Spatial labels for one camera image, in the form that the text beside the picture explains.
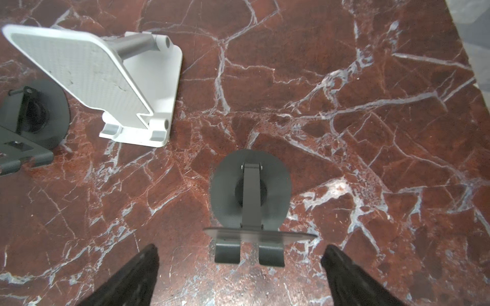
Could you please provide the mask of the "black round-base phone stand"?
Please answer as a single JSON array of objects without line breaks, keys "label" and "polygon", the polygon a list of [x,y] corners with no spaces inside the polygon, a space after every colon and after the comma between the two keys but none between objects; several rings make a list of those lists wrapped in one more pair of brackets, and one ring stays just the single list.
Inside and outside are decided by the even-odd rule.
[{"label": "black round-base phone stand", "polygon": [[51,164],[69,126],[68,100],[55,82],[33,80],[9,91],[1,104],[1,175],[18,172],[24,163]]}]

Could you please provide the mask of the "white phone stand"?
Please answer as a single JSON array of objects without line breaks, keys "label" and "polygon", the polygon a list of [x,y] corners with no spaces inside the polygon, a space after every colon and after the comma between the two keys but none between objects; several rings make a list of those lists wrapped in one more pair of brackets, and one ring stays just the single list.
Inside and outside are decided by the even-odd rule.
[{"label": "white phone stand", "polygon": [[155,148],[168,143],[183,59],[168,36],[127,32],[105,40],[26,25],[2,32],[66,92],[102,111],[102,138]]}]

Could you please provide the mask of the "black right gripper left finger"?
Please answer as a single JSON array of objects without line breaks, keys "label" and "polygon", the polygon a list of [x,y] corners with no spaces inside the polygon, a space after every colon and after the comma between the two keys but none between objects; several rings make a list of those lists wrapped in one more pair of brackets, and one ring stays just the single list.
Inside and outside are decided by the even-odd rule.
[{"label": "black right gripper left finger", "polygon": [[157,281],[158,248],[149,244],[80,305],[150,305]]}]

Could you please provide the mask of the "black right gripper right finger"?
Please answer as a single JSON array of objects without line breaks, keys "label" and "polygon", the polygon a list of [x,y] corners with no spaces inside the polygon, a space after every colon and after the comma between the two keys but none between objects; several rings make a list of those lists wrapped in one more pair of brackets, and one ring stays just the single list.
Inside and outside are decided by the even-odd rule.
[{"label": "black right gripper right finger", "polygon": [[329,244],[321,259],[335,306],[403,305],[337,246]]}]

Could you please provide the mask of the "grey round-base phone stand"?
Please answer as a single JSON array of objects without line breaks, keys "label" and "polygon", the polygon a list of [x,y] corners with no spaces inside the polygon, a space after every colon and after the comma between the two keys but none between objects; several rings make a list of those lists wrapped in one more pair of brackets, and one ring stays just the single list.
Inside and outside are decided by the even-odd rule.
[{"label": "grey round-base phone stand", "polygon": [[210,200],[218,228],[205,228],[216,244],[214,261],[238,264],[241,244],[257,244],[259,263],[283,267],[284,248],[316,235],[281,232],[292,197],[288,168],[277,157],[243,149],[227,155],[211,180]]}]

